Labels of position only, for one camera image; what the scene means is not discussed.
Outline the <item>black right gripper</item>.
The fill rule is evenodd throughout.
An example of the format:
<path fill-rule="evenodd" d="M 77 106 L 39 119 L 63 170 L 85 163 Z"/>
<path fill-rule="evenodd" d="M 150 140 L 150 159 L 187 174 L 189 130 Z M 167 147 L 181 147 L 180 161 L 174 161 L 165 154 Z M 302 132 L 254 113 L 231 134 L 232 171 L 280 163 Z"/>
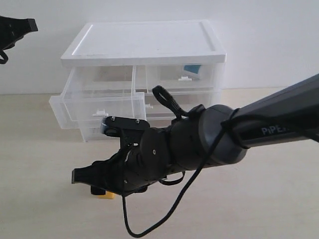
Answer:
<path fill-rule="evenodd" d="M 155 146 L 126 144 L 108 160 L 73 169 L 71 183 L 89 185 L 94 196 L 145 192 L 155 183 Z"/>

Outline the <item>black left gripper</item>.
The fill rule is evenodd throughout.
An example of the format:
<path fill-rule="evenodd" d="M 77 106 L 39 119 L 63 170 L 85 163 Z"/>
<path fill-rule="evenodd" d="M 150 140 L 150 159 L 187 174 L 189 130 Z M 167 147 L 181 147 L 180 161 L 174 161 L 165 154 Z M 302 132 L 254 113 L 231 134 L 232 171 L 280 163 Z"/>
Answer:
<path fill-rule="evenodd" d="M 25 35 L 37 32 L 38 27 L 34 18 L 17 19 L 0 17 L 0 49 L 6 50 L 15 46 L 15 43 Z"/>

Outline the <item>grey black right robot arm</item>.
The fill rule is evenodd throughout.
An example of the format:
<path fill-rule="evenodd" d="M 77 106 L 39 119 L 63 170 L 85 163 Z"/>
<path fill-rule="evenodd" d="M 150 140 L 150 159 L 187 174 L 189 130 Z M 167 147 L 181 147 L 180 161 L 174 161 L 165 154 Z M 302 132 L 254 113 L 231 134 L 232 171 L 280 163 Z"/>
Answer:
<path fill-rule="evenodd" d="M 120 139 L 111 158 L 72 171 L 71 182 L 128 196 L 175 173 L 235 164 L 251 147 L 319 138 L 319 77 L 295 85 L 239 109 L 198 105 L 184 111 L 163 87 L 156 99 L 175 118 L 156 128 L 141 119 L 105 117 L 101 133 Z"/>

